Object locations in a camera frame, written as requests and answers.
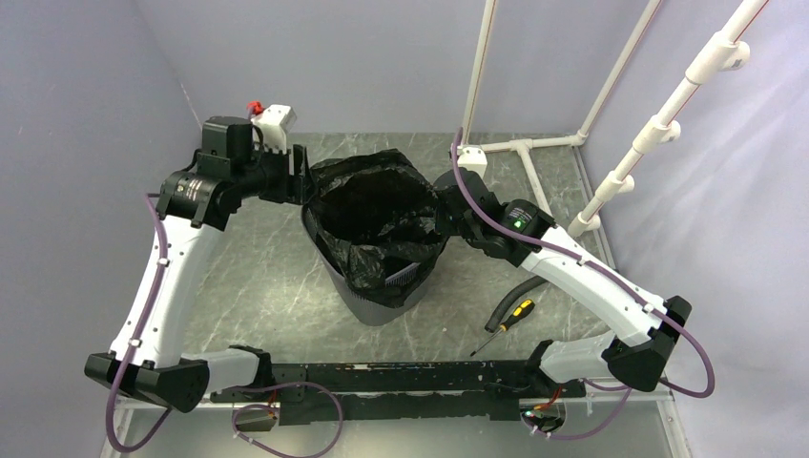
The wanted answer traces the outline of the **black trash bag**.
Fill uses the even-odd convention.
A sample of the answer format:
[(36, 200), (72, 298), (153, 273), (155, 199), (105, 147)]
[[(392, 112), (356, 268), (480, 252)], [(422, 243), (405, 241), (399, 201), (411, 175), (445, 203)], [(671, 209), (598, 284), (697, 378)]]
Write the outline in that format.
[(406, 262), (443, 253), (435, 188), (401, 151), (325, 159), (310, 172), (317, 191), (303, 208), (353, 291), (379, 291)]

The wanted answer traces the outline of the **grey mesh trash bin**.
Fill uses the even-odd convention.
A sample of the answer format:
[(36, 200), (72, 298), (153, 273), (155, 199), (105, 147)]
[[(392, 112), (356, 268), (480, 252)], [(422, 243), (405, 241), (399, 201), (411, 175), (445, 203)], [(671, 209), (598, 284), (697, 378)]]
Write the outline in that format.
[(428, 279), (436, 266), (436, 260), (406, 262), (404, 267), (384, 279), (381, 290), (359, 294), (349, 287), (342, 271), (327, 257), (325, 243), (317, 233), (315, 219), (306, 208), (301, 210), (301, 223), (339, 297), (360, 323), (369, 326), (390, 323), (415, 307), (426, 295)]

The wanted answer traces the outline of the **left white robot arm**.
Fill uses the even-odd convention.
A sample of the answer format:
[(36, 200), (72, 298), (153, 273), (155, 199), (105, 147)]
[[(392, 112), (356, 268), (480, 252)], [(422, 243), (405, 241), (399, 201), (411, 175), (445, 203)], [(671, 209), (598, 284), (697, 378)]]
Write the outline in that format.
[(183, 335), (208, 260), (229, 218), (248, 198), (305, 203), (313, 194), (307, 153), (287, 135), (296, 120), (273, 105), (248, 117), (213, 116), (189, 166), (171, 173), (149, 204), (155, 239), (131, 311), (85, 375), (112, 395), (179, 412), (236, 387), (259, 401), (274, 387), (269, 353), (246, 345), (188, 354)]

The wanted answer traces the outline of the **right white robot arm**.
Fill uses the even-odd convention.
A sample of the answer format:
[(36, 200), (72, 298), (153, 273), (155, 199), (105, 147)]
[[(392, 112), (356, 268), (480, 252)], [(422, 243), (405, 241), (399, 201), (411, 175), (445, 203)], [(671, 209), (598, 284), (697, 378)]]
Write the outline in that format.
[(502, 203), (477, 174), (462, 169), (459, 176), (464, 189), (452, 172), (434, 182), (438, 229), (560, 288), (608, 327), (593, 338), (539, 343), (525, 373), (529, 390), (548, 396), (574, 379), (612, 377), (630, 388), (653, 391), (691, 305), (627, 281), (532, 202)]

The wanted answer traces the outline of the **yellow black screwdriver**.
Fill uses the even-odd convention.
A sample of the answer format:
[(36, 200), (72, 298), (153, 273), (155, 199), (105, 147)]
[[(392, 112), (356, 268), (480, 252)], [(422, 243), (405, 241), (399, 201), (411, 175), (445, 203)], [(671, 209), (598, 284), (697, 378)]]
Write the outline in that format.
[(536, 304), (533, 300), (525, 300), (520, 305), (516, 306), (508, 317), (496, 327), (492, 335), (469, 353), (469, 357), (475, 356), (500, 334), (508, 332), (514, 325), (528, 316), (534, 310), (535, 306)]

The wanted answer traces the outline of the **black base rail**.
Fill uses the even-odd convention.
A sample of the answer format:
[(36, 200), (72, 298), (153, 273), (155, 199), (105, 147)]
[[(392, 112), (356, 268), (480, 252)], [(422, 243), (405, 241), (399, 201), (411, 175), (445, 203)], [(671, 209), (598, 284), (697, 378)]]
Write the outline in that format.
[(519, 360), (274, 364), (276, 392), (228, 388), (211, 404), (274, 401), (284, 426), (313, 422), (485, 417), (516, 421), (532, 403), (582, 399), (580, 382), (559, 385)]

